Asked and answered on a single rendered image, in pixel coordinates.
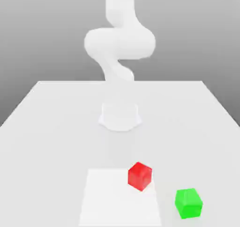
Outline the small red cube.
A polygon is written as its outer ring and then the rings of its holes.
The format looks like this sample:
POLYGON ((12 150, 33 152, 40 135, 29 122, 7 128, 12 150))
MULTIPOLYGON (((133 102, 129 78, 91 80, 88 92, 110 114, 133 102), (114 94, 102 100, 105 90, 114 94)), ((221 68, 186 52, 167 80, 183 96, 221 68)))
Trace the small red cube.
POLYGON ((127 183, 139 191, 143 191, 152 179, 152 168, 136 162, 129 170, 127 183))

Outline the small green cube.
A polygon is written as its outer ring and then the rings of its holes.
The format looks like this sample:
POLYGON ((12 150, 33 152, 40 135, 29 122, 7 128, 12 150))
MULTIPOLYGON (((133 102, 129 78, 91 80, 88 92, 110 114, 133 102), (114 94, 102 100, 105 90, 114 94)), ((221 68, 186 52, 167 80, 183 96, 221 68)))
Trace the small green cube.
POLYGON ((203 201, 195 188, 177 190, 174 203, 182 219, 200 217, 201 215, 203 201))

